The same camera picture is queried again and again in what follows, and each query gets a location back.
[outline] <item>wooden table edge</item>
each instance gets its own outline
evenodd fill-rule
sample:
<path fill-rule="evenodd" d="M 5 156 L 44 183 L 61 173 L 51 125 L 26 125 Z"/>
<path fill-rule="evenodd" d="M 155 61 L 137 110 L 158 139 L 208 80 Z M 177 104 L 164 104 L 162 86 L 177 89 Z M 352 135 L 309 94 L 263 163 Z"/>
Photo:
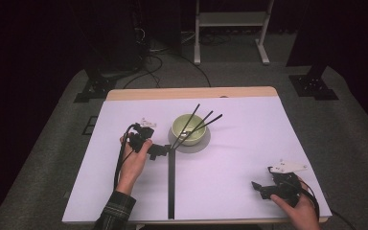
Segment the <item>wooden table edge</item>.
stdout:
<path fill-rule="evenodd" d="M 114 89 L 107 94 L 107 101 L 163 100 L 194 98 L 239 98 L 276 97 L 271 86 L 253 87 L 211 87 L 211 88 L 154 88 L 154 89 Z"/>
<path fill-rule="evenodd" d="M 319 223 L 328 221 L 329 217 L 319 218 Z M 289 218 L 252 218 L 252 219 L 168 219 L 149 221 L 129 221 L 129 224 L 273 224 L 289 223 Z"/>

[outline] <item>black stick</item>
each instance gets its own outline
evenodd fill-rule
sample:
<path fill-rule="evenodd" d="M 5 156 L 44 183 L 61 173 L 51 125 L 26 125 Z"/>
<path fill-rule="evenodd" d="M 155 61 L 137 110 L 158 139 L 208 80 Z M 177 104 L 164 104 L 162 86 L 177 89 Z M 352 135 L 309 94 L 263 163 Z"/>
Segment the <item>black stick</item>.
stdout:
<path fill-rule="evenodd" d="M 213 123 L 214 121 L 216 121 L 217 119 L 219 119 L 219 118 L 221 118 L 221 117 L 222 117 L 222 114 L 220 114 L 220 115 L 219 115 L 219 116 L 217 116 L 214 120 L 212 120 L 211 122 L 209 122 L 209 123 L 205 124 L 204 126 L 201 126 L 201 127 L 197 128 L 195 131 L 198 131 L 198 130 L 202 129 L 203 127 L 206 127 L 206 126 L 210 125 L 211 123 Z"/>
<path fill-rule="evenodd" d="M 169 150 L 168 218 L 174 219 L 175 210 L 175 149 Z"/>
<path fill-rule="evenodd" d="M 185 142 L 185 140 L 187 140 L 187 138 L 189 138 L 190 136 L 191 136 L 191 134 L 193 134 L 194 132 L 195 132 L 195 130 L 205 121 L 205 120 L 207 120 L 207 118 L 213 113 L 214 111 L 211 111 L 210 113 L 208 113 L 208 115 L 204 118 L 204 119 L 202 119 L 202 121 L 200 121 L 199 123 L 198 123 L 198 125 L 196 125 L 196 127 L 187 135 L 187 136 L 185 136 L 184 137 L 184 139 L 180 142 L 180 143 L 178 143 L 178 146 L 177 147 L 173 147 L 175 150 L 177 150 L 177 148 L 178 147 L 180 147 L 181 146 L 181 144 L 183 144 L 183 142 Z"/>
<path fill-rule="evenodd" d="M 187 127 L 188 123 L 190 123 L 191 119 L 193 119 L 194 114 L 196 114 L 196 111 L 198 110 L 198 108 L 199 108 L 199 104 L 196 106 L 196 108 L 195 108 L 195 110 L 194 110 L 193 114 L 191 114 L 190 118 L 189 118 L 189 119 L 188 119 L 188 121 L 187 121 L 187 124 L 183 127 L 183 129 L 181 130 L 181 132 L 179 133 L 179 135 L 178 135 L 178 136 L 177 136 L 177 138 L 175 139 L 174 144 L 172 144 L 172 149 L 174 148 L 174 146 L 175 146 L 175 144 L 177 143 L 178 139 L 180 139 L 180 135 L 181 135 L 181 133 L 185 130 L 185 128 Z"/>

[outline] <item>wrist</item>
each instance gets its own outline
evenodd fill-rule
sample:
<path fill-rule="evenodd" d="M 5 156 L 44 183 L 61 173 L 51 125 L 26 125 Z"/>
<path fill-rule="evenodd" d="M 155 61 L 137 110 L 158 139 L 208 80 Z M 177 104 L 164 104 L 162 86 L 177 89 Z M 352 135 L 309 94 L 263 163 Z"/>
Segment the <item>wrist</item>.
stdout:
<path fill-rule="evenodd" d="M 118 191 L 120 193 L 130 196 L 130 194 L 132 193 L 133 185 L 134 185 L 134 181 L 121 179 L 118 185 L 116 186 L 115 191 Z"/>

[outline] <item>white tabletop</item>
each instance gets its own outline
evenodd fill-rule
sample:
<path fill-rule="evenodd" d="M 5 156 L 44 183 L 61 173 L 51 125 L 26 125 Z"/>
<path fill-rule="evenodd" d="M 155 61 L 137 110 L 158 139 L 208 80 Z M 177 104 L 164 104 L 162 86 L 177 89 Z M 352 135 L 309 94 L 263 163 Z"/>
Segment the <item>white tabletop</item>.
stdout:
<path fill-rule="evenodd" d="M 281 159 L 304 164 L 297 172 L 314 190 L 320 217 L 331 211 L 292 129 L 278 96 L 237 98 L 192 98 L 106 101 L 82 161 L 79 175 L 64 213 L 64 222 L 95 221 L 112 193 L 113 176 L 120 142 L 129 125 L 142 118 L 157 123 L 152 141 L 169 144 L 174 119 L 211 110 L 208 145 L 195 153 L 176 154 L 175 219 L 168 220 L 168 157 L 158 156 L 146 163 L 132 196 L 137 203 L 133 222 L 275 222 L 286 215 L 272 201 L 262 200 L 251 181 L 273 185 L 267 167 Z"/>

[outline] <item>gray carpet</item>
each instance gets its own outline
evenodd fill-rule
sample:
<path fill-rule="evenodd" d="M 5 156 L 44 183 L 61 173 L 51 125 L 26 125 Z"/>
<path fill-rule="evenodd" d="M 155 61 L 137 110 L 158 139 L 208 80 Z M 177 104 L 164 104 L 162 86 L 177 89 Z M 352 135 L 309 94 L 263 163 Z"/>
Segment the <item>gray carpet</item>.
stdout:
<path fill-rule="evenodd" d="M 329 206 L 357 229 L 368 229 L 368 116 L 349 91 L 345 80 L 328 68 L 323 80 L 338 101 L 316 101 L 297 96 L 288 75 L 305 74 L 308 67 L 286 67 L 295 34 L 268 34 L 264 46 L 271 61 L 263 66 L 253 37 L 233 36 L 219 46 L 201 46 L 201 68 L 213 87 L 273 86 L 277 89 L 291 124 L 304 148 Z M 183 54 L 192 58 L 193 47 Z M 202 73 L 187 60 L 159 55 L 163 66 L 127 88 L 207 87 Z M 147 59 L 149 70 L 157 68 Z M 118 80 L 123 88 L 135 76 Z M 73 103 L 87 83 L 83 70 L 69 83 L 46 127 L 35 143 L 0 208 L 0 229 L 90 229 L 92 224 L 61 222 L 90 136 L 81 135 L 91 116 L 99 114 L 104 100 Z M 259 225 L 262 229 L 292 229 L 290 224 Z M 350 229 L 332 217 L 323 229 Z M 163 229 L 183 229 L 170 226 Z M 197 229 L 255 229 L 254 226 L 204 226 Z"/>

